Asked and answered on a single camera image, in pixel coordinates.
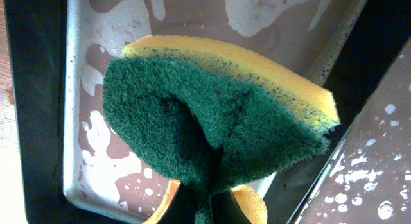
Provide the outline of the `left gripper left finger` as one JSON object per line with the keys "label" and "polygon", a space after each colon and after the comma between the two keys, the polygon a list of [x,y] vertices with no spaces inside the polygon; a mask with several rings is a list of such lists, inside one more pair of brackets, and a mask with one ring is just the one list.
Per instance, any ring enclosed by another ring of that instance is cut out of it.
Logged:
{"label": "left gripper left finger", "polygon": [[195,192],[181,182],[169,182],[164,195],[160,224],[194,224],[197,199]]}

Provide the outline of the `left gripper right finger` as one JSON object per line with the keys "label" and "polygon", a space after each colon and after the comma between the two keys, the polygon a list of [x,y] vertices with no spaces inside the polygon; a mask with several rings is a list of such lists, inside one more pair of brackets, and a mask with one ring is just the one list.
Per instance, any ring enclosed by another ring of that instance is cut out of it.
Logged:
{"label": "left gripper right finger", "polygon": [[250,224],[231,190],[212,197],[213,224]]}

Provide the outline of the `yellow green sponge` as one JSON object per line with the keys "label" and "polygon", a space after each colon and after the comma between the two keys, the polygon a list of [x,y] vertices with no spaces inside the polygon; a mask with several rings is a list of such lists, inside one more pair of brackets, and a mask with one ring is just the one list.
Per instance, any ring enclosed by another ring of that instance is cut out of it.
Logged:
{"label": "yellow green sponge", "polygon": [[192,188],[195,223],[231,190],[250,223],[267,207],[250,183],[324,153],[339,125],[330,91],[253,51],[219,40],[146,36],[112,59],[103,112],[149,166]]}

